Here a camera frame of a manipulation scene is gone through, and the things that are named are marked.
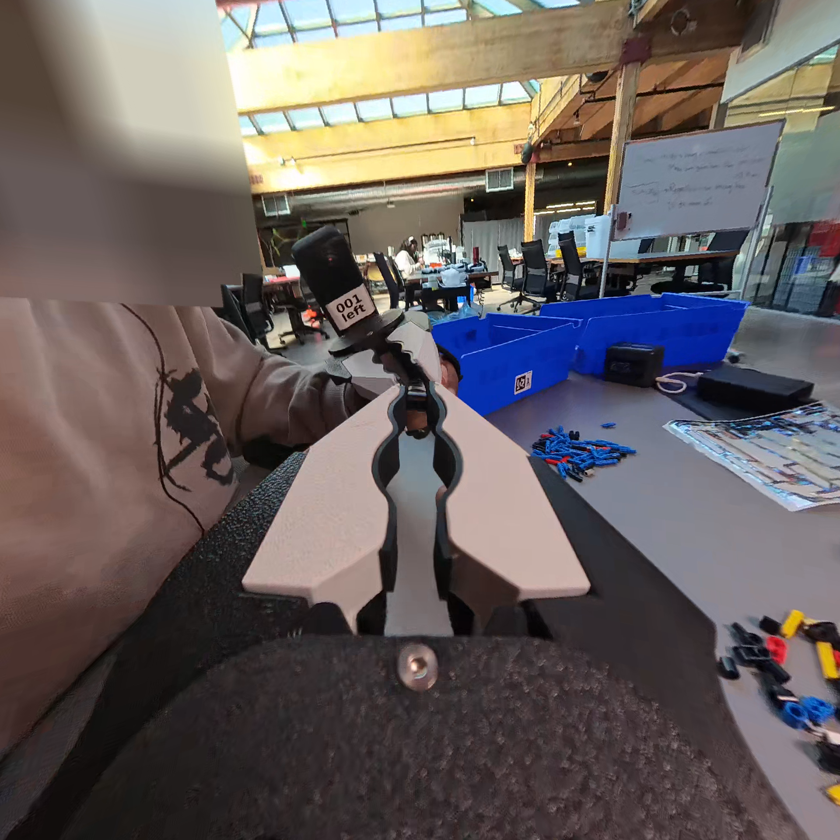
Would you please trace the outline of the stacks of red blue bins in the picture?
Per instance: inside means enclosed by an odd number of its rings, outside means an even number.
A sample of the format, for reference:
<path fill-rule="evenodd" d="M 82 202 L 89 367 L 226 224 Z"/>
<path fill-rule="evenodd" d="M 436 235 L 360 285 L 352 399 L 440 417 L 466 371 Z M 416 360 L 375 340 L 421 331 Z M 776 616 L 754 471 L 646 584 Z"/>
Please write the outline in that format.
<path fill-rule="evenodd" d="M 784 269 L 782 308 L 814 314 L 823 304 L 837 267 L 839 231 L 837 222 L 814 224 L 805 242 L 794 247 Z"/>

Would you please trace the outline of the black office chair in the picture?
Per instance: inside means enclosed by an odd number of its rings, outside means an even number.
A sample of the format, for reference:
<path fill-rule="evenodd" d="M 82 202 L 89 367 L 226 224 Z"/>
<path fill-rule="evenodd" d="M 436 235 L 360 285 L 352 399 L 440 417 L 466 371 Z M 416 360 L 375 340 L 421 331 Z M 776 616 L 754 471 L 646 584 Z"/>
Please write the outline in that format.
<path fill-rule="evenodd" d="M 579 255 L 572 232 L 559 235 L 563 260 L 561 299 L 563 301 L 591 300 L 599 296 L 600 279 L 597 266 L 585 264 Z"/>
<path fill-rule="evenodd" d="M 521 243 L 522 299 L 530 303 L 531 314 L 538 314 L 542 305 L 558 300 L 558 283 L 550 270 L 542 240 Z"/>
<path fill-rule="evenodd" d="M 512 310 L 516 312 L 524 301 L 524 279 L 518 274 L 518 267 L 511 258 L 509 248 L 506 245 L 499 245 L 497 252 L 500 262 L 500 285 L 503 289 L 515 293 L 513 297 L 500 303 L 497 311 L 500 312 L 504 307 L 512 307 Z"/>
<path fill-rule="evenodd" d="M 267 340 L 274 323 L 263 297 L 263 286 L 263 276 L 252 273 L 242 274 L 237 285 L 222 285 L 222 307 L 217 315 L 233 324 L 253 344 L 274 352 Z"/>

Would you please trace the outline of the person's left forearm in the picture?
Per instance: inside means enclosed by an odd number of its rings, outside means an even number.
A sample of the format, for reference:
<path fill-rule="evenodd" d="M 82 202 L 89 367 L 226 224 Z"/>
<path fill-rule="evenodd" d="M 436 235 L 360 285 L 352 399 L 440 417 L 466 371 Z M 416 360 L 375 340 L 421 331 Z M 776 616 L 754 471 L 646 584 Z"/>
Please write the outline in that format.
<path fill-rule="evenodd" d="M 371 401 L 324 370 L 257 349 L 209 309 L 203 314 L 208 346 L 203 378 L 231 455 L 242 455 L 259 438 L 306 448 Z"/>

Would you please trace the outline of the pile of mixed lego pieces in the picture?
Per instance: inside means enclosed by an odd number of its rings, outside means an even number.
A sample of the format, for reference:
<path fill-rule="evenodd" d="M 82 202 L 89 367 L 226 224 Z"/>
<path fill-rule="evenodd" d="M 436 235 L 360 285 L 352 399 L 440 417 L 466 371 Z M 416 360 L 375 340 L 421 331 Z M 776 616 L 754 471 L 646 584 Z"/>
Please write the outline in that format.
<path fill-rule="evenodd" d="M 761 616 L 757 629 L 727 626 L 731 645 L 717 658 L 718 675 L 728 681 L 751 675 L 776 719 L 799 732 L 818 769 L 828 777 L 823 795 L 839 805 L 839 632 L 838 623 L 792 610 L 783 620 Z M 804 641 L 815 655 L 818 675 L 832 698 L 807 695 L 794 686 L 791 645 Z"/>

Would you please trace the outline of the pile of blue lego pins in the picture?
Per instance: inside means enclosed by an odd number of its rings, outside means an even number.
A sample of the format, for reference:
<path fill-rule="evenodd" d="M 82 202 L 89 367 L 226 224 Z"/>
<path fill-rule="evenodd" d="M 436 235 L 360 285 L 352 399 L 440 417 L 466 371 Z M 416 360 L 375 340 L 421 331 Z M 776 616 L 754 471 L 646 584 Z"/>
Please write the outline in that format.
<path fill-rule="evenodd" d="M 564 480 L 582 482 L 598 469 L 612 468 L 637 455 L 637 450 L 603 438 L 585 438 L 581 432 L 551 427 L 532 442 L 531 456 L 541 460 Z"/>

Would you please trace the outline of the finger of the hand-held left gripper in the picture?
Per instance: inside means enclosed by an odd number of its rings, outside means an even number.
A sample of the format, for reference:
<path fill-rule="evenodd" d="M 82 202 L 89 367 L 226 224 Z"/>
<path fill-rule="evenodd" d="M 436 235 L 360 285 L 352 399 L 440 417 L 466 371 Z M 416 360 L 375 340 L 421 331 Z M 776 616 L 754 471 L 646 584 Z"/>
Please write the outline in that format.
<path fill-rule="evenodd" d="M 396 385 L 408 383 L 405 365 L 391 351 L 363 350 L 342 357 L 341 364 L 362 398 L 377 398 Z"/>
<path fill-rule="evenodd" d="M 385 336 L 385 349 L 406 384 L 443 384 L 443 368 L 433 335 L 413 321 L 402 321 Z"/>

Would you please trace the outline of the lego sticker sheet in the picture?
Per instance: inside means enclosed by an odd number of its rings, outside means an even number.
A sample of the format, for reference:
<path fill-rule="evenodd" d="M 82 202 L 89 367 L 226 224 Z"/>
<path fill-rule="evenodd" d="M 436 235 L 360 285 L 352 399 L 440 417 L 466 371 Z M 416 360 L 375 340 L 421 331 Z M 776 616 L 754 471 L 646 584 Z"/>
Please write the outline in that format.
<path fill-rule="evenodd" d="M 665 430 L 788 511 L 839 502 L 839 410 L 814 402 L 731 421 L 672 421 Z"/>

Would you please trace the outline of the flat black box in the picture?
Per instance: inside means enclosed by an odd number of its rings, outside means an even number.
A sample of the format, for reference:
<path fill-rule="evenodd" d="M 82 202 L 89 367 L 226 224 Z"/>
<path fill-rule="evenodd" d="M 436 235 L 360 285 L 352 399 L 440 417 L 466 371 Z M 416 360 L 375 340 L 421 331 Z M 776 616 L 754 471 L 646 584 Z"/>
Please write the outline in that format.
<path fill-rule="evenodd" d="M 751 412 L 752 416 L 790 411 L 812 401 L 814 383 L 726 364 L 703 373 L 700 399 Z"/>

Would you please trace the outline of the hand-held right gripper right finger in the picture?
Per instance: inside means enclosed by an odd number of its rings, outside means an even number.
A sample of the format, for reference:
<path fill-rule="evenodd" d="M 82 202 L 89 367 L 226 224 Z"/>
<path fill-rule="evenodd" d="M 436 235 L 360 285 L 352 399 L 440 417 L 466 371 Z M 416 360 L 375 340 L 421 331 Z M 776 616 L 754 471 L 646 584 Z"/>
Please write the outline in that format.
<path fill-rule="evenodd" d="M 434 575 L 455 634 L 499 609 L 588 595 L 590 579 L 526 452 L 441 385 L 429 386 Z"/>

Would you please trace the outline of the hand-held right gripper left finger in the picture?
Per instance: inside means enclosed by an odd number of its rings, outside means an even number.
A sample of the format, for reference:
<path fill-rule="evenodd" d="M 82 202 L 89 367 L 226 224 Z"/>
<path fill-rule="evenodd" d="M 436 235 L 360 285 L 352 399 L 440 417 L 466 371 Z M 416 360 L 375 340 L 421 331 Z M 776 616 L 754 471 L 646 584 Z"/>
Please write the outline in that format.
<path fill-rule="evenodd" d="M 328 603 L 352 634 L 385 591 L 381 551 L 391 520 L 374 459 L 396 432 L 395 385 L 311 446 L 243 578 L 250 595 Z"/>

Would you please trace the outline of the whiteboard on stand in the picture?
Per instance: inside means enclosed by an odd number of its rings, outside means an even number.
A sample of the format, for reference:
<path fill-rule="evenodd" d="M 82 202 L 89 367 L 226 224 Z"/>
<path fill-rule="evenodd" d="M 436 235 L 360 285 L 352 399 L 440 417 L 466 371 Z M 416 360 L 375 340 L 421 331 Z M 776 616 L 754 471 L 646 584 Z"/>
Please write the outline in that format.
<path fill-rule="evenodd" d="M 599 298 L 613 243 L 754 230 L 770 202 L 785 121 L 628 141 L 609 220 Z"/>

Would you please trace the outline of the small black box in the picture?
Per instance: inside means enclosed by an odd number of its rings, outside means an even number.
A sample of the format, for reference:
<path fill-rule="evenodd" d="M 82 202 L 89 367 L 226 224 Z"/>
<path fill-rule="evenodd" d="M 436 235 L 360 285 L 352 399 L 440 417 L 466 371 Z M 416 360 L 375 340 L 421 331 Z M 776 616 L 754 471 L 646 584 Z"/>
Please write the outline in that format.
<path fill-rule="evenodd" d="M 616 343 L 605 351 L 602 378 L 606 382 L 652 388 L 662 375 L 665 346 Z"/>

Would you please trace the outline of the wooden post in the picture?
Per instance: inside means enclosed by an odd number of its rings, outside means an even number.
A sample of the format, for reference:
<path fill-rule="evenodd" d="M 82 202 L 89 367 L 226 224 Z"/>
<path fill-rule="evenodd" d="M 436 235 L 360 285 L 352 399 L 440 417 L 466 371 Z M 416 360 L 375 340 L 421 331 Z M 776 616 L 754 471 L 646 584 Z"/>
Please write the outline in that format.
<path fill-rule="evenodd" d="M 611 146 L 605 179 L 604 213 L 617 203 L 623 170 L 624 146 L 634 125 L 635 102 L 642 63 L 629 62 L 621 66 L 616 85 Z"/>

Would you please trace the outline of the stack of white containers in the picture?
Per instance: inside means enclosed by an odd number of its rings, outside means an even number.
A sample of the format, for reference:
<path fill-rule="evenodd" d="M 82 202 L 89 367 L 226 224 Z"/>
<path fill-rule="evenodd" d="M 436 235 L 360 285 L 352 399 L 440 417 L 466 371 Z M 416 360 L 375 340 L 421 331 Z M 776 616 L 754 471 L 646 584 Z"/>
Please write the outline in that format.
<path fill-rule="evenodd" d="M 555 255 L 563 238 L 573 236 L 582 256 L 600 259 L 606 252 L 611 219 L 608 215 L 583 214 L 562 218 L 549 226 L 547 253 Z"/>

